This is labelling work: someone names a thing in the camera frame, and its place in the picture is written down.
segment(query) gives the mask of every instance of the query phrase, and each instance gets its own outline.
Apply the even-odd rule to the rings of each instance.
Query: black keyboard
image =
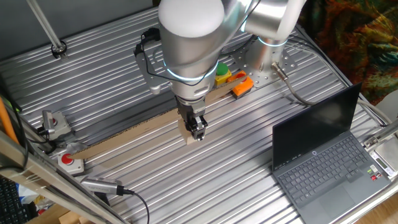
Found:
[[[358,167],[367,162],[369,156],[359,150],[356,142],[352,136],[348,137],[278,177],[297,205],[360,174]]]
[[[0,176],[0,224],[27,223],[27,212],[19,201],[17,186]]]

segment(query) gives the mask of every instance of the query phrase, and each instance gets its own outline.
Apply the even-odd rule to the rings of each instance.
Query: emergency stop button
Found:
[[[63,164],[70,165],[70,164],[73,163],[74,160],[73,159],[69,159],[68,156],[70,156],[69,153],[66,153],[66,154],[64,154],[62,156],[61,161],[62,161]]]

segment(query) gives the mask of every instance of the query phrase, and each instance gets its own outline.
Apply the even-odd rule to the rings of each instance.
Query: silver cylinder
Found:
[[[259,37],[246,53],[248,65],[259,72],[269,72],[272,63],[279,63],[286,40]]]
[[[288,0],[261,1],[248,17],[244,30],[260,37],[275,38],[285,15]]]
[[[209,53],[220,42],[223,18],[221,0],[161,2],[159,21],[164,62],[167,71],[184,82],[171,81],[172,91],[180,98],[196,101],[213,88],[218,54],[209,57]]]
[[[212,50],[218,32],[219,29],[203,37],[187,38],[177,36],[161,25],[160,36],[162,37],[162,50],[166,67],[194,62],[204,56],[207,52]],[[218,54],[191,67],[176,70],[167,69],[174,78],[191,85],[198,83],[201,78],[206,75],[206,77],[195,86],[188,86],[180,82],[172,81],[172,91],[177,96],[185,98],[186,100],[195,100],[205,96],[213,88],[217,59]]]

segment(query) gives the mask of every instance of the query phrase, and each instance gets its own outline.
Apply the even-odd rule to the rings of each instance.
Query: yellow block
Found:
[[[221,84],[224,84],[224,83],[226,83],[226,80],[227,80],[229,77],[231,77],[231,76],[232,76],[232,73],[231,73],[231,71],[229,71],[229,70],[228,70],[228,73],[225,74],[225,75],[216,75],[214,84],[215,84],[216,86],[219,86],[219,85],[221,85]]]

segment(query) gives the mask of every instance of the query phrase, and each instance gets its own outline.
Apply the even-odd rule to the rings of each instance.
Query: blue led ring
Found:
[[[216,65],[214,66],[214,68],[211,69],[211,71],[208,72],[208,73],[205,75],[205,78],[208,77],[209,75],[211,75],[211,74],[217,69],[217,66],[218,66],[218,60],[217,60]],[[196,78],[181,77],[181,76],[177,75],[176,73],[172,72],[169,68],[167,68],[166,70],[167,70],[172,76],[174,76],[175,78],[178,78],[178,79],[181,79],[181,80],[187,81],[187,82],[199,81],[199,80],[204,79],[203,76],[196,77]]]
[[[284,43],[282,43],[282,44],[268,44],[268,43],[265,43],[263,40],[261,40],[260,37],[259,37],[259,40],[260,40],[260,42],[261,42],[262,44],[267,45],[267,46],[270,46],[270,47],[280,47],[280,46],[286,44],[286,42],[287,42],[287,40],[286,40],[286,41],[285,41]]]

